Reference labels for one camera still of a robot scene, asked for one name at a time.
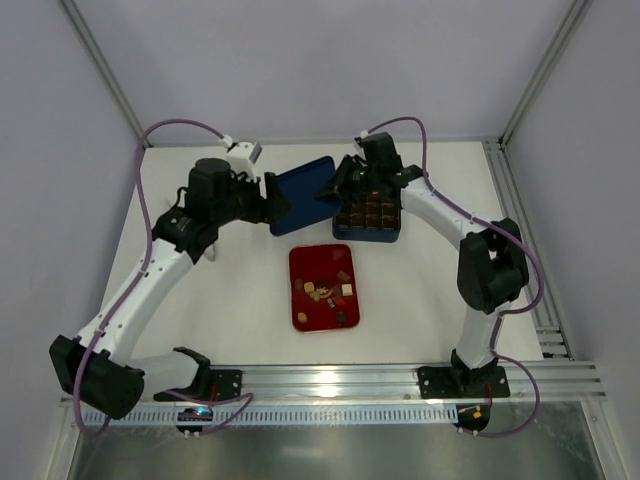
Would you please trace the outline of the blue tin lid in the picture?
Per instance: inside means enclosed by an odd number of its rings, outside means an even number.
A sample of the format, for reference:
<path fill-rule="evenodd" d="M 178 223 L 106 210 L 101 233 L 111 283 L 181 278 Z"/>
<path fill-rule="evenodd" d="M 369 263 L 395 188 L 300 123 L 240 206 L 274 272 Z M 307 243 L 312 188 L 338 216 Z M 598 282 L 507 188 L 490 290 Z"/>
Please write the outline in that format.
<path fill-rule="evenodd" d="M 334 159 L 324 156 L 277 175 L 278 187 L 291 208 L 281 221 L 269 227 L 271 235 L 281 237 L 334 217 L 340 201 L 335 197 L 316 198 L 334 173 Z"/>

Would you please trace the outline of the blue chocolate tin box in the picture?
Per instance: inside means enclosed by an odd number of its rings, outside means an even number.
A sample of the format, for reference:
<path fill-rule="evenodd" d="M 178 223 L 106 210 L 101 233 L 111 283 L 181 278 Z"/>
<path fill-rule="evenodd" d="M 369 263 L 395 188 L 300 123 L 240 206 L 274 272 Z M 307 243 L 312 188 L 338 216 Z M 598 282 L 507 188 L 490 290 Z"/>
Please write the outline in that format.
<path fill-rule="evenodd" d="M 394 243 L 401 232 L 401 204 L 379 192 L 362 194 L 355 203 L 342 201 L 332 219 L 337 240 Z"/>

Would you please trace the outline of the metal serving tongs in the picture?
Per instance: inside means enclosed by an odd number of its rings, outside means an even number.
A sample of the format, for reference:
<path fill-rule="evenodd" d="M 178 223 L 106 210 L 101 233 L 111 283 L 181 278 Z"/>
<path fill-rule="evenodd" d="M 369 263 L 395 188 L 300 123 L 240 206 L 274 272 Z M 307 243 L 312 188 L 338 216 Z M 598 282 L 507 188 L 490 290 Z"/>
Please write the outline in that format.
<path fill-rule="evenodd" d="M 163 207 L 165 209 L 171 209 L 180 204 L 181 192 L 178 191 L 176 200 L 171 200 L 169 197 L 165 197 L 163 200 Z M 209 262 L 214 262 L 216 257 L 216 249 L 213 244 L 209 245 L 203 252 L 202 257 Z"/>

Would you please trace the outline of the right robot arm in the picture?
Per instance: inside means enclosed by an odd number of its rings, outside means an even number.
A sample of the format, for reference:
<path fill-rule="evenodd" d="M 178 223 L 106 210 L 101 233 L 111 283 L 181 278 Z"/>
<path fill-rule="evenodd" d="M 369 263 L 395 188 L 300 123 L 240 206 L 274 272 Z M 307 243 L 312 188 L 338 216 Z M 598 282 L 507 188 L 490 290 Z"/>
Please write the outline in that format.
<path fill-rule="evenodd" d="M 529 282 L 518 225 L 463 211 L 429 180 L 425 165 L 404 165 L 390 134 L 366 134 L 356 143 L 361 152 L 343 157 L 316 199 L 355 204 L 376 193 L 398 202 L 456 249 L 456 285 L 466 304 L 462 333 L 449 366 L 430 369 L 425 382 L 429 388 L 442 384 L 460 398 L 488 393 L 499 378 L 496 346 L 504 314 Z"/>

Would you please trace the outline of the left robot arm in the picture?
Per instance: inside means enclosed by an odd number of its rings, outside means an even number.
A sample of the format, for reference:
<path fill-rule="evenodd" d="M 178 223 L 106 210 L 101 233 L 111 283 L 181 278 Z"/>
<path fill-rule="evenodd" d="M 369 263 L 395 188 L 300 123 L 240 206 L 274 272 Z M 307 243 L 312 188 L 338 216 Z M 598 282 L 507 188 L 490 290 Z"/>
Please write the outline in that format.
<path fill-rule="evenodd" d="M 277 176 L 254 179 L 219 158 L 198 160 L 171 207 L 147 221 L 143 256 L 125 284 L 75 337 L 58 336 L 49 354 L 74 410 L 88 405 L 125 417 L 144 397 L 208 400 L 211 362 L 186 347 L 135 360 L 133 350 L 171 290 L 234 221 L 273 224 L 291 205 Z"/>

